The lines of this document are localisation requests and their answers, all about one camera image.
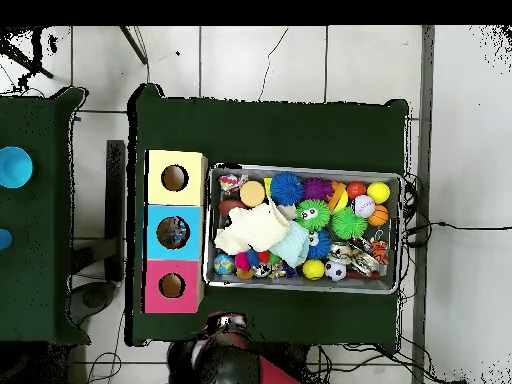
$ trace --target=orange ball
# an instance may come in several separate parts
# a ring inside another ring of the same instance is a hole
[[[368,224],[373,225],[374,227],[380,227],[384,225],[389,219],[388,210],[382,206],[375,206],[375,212],[368,218]]]
[[[349,199],[355,199],[366,193],[366,186],[361,181],[352,181],[347,185],[347,194]]]

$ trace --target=white cloth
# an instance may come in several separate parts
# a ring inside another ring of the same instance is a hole
[[[233,208],[229,211],[231,225],[217,230],[215,246],[228,255],[246,252],[252,246],[264,252],[279,243],[290,230],[290,223],[269,199],[253,209]]]

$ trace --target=dark green tablecloth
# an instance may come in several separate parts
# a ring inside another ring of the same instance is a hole
[[[135,225],[129,256],[141,252],[145,149],[201,152],[209,163],[228,162],[403,175],[407,103],[293,104],[163,98],[141,85],[128,104],[130,146],[128,220]],[[303,344],[380,343],[393,349],[397,295],[357,295],[206,287],[197,314],[141,314],[141,256],[127,290],[127,341],[187,338],[209,313],[243,312],[256,340]]]
[[[13,235],[0,252],[0,341],[81,344],[65,299],[70,272],[69,129],[85,98],[79,88],[49,99],[0,97],[0,148],[22,147],[34,173],[20,189],[0,187],[0,228]]]

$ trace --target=red ball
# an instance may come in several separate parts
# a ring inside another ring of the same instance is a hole
[[[352,181],[347,185],[347,195],[349,199],[355,199],[366,193],[366,186],[361,181]]]

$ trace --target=green spiky ball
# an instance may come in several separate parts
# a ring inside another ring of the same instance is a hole
[[[368,223],[364,218],[356,216],[351,207],[345,207],[332,216],[332,229],[342,240],[348,240],[351,237],[361,237]]]
[[[308,199],[299,203],[296,221],[308,231],[318,231],[329,223],[331,212],[323,200]]]

